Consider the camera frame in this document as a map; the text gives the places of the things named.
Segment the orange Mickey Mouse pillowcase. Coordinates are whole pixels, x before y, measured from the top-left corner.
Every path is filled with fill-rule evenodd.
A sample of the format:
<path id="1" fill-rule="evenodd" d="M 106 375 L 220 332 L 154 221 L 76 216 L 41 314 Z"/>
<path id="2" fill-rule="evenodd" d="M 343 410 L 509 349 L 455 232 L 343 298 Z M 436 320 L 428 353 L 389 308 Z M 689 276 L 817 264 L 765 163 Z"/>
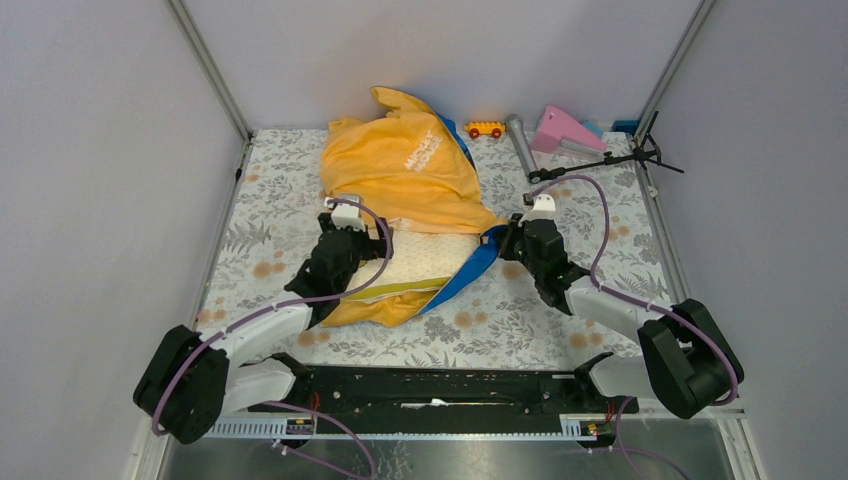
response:
<path id="1" fill-rule="evenodd" d="M 398 326 L 455 298 L 495 260 L 481 237 L 504 221 L 483 203 L 478 173 L 455 124 L 424 101 L 387 87 L 371 90 L 386 113 L 363 121 L 346 116 L 328 124 L 320 177 L 331 197 L 359 196 L 395 230 L 392 266 L 411 273 L 424 259 L 401 257 L 409 236 L 453 244 L 430 251 L 452 265 L 424 280 L 393 280 L 343 300 L 322 324 L 372 321 Z"/>

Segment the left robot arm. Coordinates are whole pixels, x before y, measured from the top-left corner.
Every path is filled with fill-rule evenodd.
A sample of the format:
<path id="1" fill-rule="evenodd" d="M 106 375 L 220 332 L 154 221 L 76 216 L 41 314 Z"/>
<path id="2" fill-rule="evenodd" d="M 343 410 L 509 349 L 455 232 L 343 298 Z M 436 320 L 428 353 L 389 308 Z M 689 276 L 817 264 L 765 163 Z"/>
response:
<path id="1" fill-rule="evenodd" d="M 284 288 L 281 300 L 225 327 L 193 331 L 179 325 L 162 338 L 132 395 L 157 435 L 182 444 L 203 437 L 223 414 L 269 401 L 296 411 L 309 401 L 310 385 L 274 356 L 253 356 L 325 320 L 343 298 L 360 264 L 393 255 L 392 233 L 377 217 L 372 237 L 361 220 L 319 217 L 322 233 L 310 256 Z"/>

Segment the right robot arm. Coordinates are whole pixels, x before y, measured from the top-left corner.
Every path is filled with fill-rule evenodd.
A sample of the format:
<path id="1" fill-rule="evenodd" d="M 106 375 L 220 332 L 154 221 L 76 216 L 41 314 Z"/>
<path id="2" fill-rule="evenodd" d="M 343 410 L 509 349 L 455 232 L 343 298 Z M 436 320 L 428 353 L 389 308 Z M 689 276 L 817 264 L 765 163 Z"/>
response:
<path id="1" fill-rule="evenodd" d="M 530 273 L 544 304 L 596 320 L 638 344 L 638 357 L 605 353 L 576 369 L 573 396 L 583 410 L 597 412 L 616 397 L 652 398 L 689 419 L 737 394 L 744 369 L 703 303 L 656 304 L 603 286 L 568 258 L 549 219 L 514 217 L 494 242 L 500 258 Z"/>

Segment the cream textured pillow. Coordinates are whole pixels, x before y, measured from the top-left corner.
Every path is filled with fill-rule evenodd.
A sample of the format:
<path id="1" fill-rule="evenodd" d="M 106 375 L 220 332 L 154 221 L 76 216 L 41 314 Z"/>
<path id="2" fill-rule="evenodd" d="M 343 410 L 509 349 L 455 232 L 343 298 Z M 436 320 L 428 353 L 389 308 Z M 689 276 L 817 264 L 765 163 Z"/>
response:
<path id="1" fill-rule="evenodd" d="M 373 303 L 408 292 L 443 287 L 480 245 L 475 234 L 395 231 L 393 255 L 383 273 L 346 301 Z"/>

